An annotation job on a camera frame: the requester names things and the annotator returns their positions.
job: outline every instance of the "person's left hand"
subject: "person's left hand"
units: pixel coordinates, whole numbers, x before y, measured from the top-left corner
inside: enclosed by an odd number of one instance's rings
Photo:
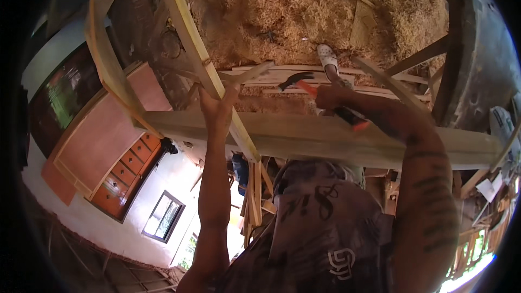
[[[203,111],[208,138],[226,138],[229,132],[232,107],[239,97],[239,85],[226,88],[222,100],[213,99],[210,94],[199,85],[199,97],[201,99],[201,110]]]

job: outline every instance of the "tattooed arm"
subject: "tattooed arm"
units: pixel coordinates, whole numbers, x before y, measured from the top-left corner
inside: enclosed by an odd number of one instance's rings
[[[433,292],[444,281],[458,244],[445,147],[426,117],[398,101],[321,86],[317,107],[344,106],[364,114],[406,145],[394,231],[396,292]]]

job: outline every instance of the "hand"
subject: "hand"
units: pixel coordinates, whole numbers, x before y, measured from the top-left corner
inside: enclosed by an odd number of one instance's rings
[[[199,97],[208,129],[208,139],[211,137],[225,139],[230,128],[232,107],[239,97],[239,86],[227,87],[222,100],[216,100],[202,85],[199,85]]]
[[[315,102],[320,109],[333,110],[342,105],[342,97],[352,90],[347,87],[321,85],[317,88]]]

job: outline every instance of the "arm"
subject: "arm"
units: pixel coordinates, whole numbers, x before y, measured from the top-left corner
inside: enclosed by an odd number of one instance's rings
[[[459,219],[451,165],[435,128],[398,101],[348,88],[321,86],[316,103],[358,111],[406,145],[393,234],[395,291],[436,291],[454,258]]]
[[[201,231],[192,267],[181,279],[177,292],[205,292],[215,277],[224,273],[230,261],[226,245],[230,222],[230,184],[225,159],[225,140],[231,122],[231,108],[239,92],[228,88],[221,101],[213,100],[199,87],[201,109],[208,129],[206,162],[199,191]]]

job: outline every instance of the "window frame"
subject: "window frame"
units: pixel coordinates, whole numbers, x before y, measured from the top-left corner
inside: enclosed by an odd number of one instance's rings
[[[165,238],[161,238],[161,237],[158,237],[156,235],[153,235],[153,234],[150,234],[148,232],[145,231],[145,228],[147,227],[147,224],[148,224],[148,220],[154,215],[154,212],[156,211],[156,208],[157,206],[160,204],[160,201],[161,199],[163,198],[163,196],[166,196],[168,197],[169,199],[172,200],[172,202],[176,203],[177,205],[179,205],[179,211],[177,212],[176,216],[173,218],[172,222],[170,223],[170,225],[168,226],[168,230],[166,232],[166,236]],[[147,223],[145,224],[145,226],[143,227],[143,230],[141,230],[141,234],[144,234],[145,236],[149,237],[149,238],[152,238],[154,240],[157,240],[159,242],[162,242],[162,243],[167,243],[168,240],[170,239],[170,236],[172,235],[172,232],[173,230],[176,228],[176,225],[177,225],[177,222],[179,221],[179,218],[181,218],[181,215],[183,214],[183,211],[185,211],[185,207],[186,205],[183,204],[182,202],[179,201],[179,199],[175,198],[170,192],[168,191],[164,191],[160,198],[157,200],[157,203],[156,205],[154,206],[154,209],[152,210],[152,212],[150,213],[150,216],[147,218]]]

